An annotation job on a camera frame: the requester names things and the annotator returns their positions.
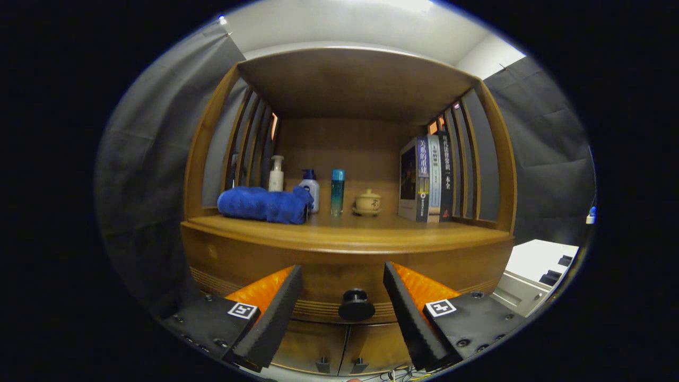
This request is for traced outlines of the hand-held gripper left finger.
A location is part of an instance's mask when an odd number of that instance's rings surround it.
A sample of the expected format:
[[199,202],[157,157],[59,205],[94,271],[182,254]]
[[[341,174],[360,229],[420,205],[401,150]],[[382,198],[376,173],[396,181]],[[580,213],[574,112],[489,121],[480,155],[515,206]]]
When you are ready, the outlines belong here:
[[217,361],[260,372],[278,351],[301,290],[296,264],[227,297],[199,293],[162,324]]

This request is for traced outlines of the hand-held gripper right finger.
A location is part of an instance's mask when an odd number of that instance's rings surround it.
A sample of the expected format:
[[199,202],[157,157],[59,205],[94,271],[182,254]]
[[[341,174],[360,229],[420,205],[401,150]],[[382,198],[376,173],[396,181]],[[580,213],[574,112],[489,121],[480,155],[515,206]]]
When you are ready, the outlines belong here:
[[473,357],[521,326],[525,317],[487,293],[460,293],[391,261],[383,283],[414,368],[434,371]]

